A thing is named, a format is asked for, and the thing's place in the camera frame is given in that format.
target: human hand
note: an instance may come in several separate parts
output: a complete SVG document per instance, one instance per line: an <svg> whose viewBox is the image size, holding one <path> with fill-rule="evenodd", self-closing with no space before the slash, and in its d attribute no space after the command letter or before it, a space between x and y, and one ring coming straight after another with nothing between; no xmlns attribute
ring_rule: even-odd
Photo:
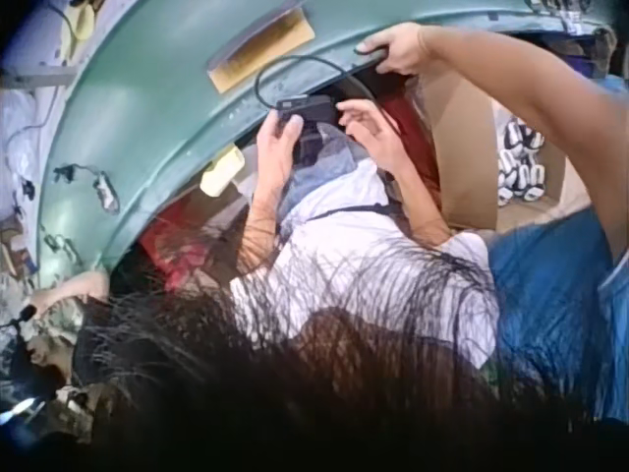
<svg viewBox="0 0 629 472"><path fill-rule="evenodd" d="M339 125L346 127L345 133L367 150L380 169L396 175L410 162L402 140L384 118L384 110L369 100L347 100L336 106L343 112Z"/></svg>
<svg viewBox="0 0 629 472"><path fill-rule="evenodd" d="M367 54L379 47L387 47L388 57L377 65L376 71L379 74L396 72L404 76L415 75L430 58L424 35L429 28L416 23L402 23L372 34L356 46L356 50Z"/></svg>
<svg viewBox="0 0 629 472"><path fill-rule="evenodd" d="M257 133L257 193L277 194L293 168L293 149L304 129L304 119L293 115L279 133L279 114L271 110Z"/></svg>

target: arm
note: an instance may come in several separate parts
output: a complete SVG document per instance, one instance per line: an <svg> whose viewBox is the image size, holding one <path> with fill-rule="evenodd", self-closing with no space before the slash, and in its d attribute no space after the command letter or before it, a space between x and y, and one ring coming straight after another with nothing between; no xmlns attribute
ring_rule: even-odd
<svg viewBox="0 0 629 472"><path fill-rule="evenodd" d="M264 263L273 251L278 204L276 194L258 191L254 194L238 255L242 272Z"/></svg>
<svg viewBox="0 0 629 472"><path fill-rule="evenodd" d="M402 141L384 118L386 112L380 111L369 100L348 100L337 106L343 112L339 124L346 126L346 133L363 145L377 166L390 172L400 186L413 239L431 247L450 239L448 226L424 181Z"/></svg>
<svg viewBox="0 0 629 472"><path fill-rule="evenodd" d="M411 160L408 159L407 164L396 170L393 177L400 186L413 239L431 247L440 246L450 239L450 229Z"/></svg>
<svg viewBox="0 0 629 472"><path fill-rule="evenodd" d="M586 184L615 258L627 249L627 107L552 54L506 35L400 25L359 45L389 47L378 71L449 64L564 150Z"/></svg>
<svg viewBox="0 0 629 472"><path fill-rule="evenodd" d="M105 272L83 272L48 290L35 290L27 305L36 308L35 317L41 319L50 307L71 297L91 297L106 302L109 297L109 277Z"/></svg>
<svg viewBox="0 0 629 472"><path fill-rule="evenodd" d="M259 266L273 251L277 207L293 167L293 149L302 134L304 120L293 115L280 136L278 127L277 111L271 110L257 134L257 188L238 254L241 271Z"/></svg>

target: red fabric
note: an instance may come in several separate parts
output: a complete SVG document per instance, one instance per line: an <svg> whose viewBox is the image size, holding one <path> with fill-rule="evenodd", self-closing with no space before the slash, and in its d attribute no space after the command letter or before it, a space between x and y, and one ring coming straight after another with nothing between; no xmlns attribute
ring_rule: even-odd
<svg viewBox="0 0 629 472"><path fill-rule="evenodd" d="M153 263L166 274L166 290L180 287L192 270L202 266L207 258L208 248L201 243L185 243L174 248L174 242L181 237L182 228L189 227L186 208L192 194L165 208L148 226L140 237Z"/></svg>
<svg viewBox="0 0 629 472"><path fill-rule="evenodd" d="M424 180L432 199L441 209L441 189L439 186L439 169L436 165L434 148L424 134L420 117L413 105L404 97L404 91L384 97L380 100L382 108L391 115L400 127L402 143L411 157L415 168Z"/></svg>

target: curved panel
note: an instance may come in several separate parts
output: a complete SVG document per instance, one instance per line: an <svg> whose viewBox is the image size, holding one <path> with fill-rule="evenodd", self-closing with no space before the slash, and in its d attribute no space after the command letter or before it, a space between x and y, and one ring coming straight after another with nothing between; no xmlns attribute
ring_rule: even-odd
<svg viewBox="0 0 629 472"><path fill-rule="evenodd" d="M208 59L240 30L282 0L144 0L110 34L67 104L48 159L39 222L68 238L84 266L114 266L153 213L225 145L248 131L265 110L253 78L219 95L207 77ZM489 30L561 30L521 0L395 2L311 0L304 9L316 39L296 53L315 53L354 69L370 61L353 53L365 34L415 19ZM467 12L465 6L472 7ZM487 11L498 13L490 19ZM598 10L594 23L609 20ZM265 81L269 99L314 89L334 71L314 63L289 65ZM53 184L52 169L77 163L106 171L121 201L112 216L99 205L93 178ZM39 236L39 284L82 268L52 253Z"/></svg>

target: white t-shirt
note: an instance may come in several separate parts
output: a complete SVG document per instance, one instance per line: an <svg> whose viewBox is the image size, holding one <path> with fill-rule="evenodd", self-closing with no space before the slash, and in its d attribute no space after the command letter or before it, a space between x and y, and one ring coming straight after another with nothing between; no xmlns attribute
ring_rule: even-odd
<svg viewBox="0 0 629 472"><path fill-rule="evenodd" d="M388 216L333 209L387 205L371 159L308 194L284 220L292 231L272 268L233 280L232 295L253 337L298 334L309 316L342 308L365 321L454 342L477 368L495 346L497 308L483 240L452 237L437 250L471 264L445 262L406 238Z"/></svg>

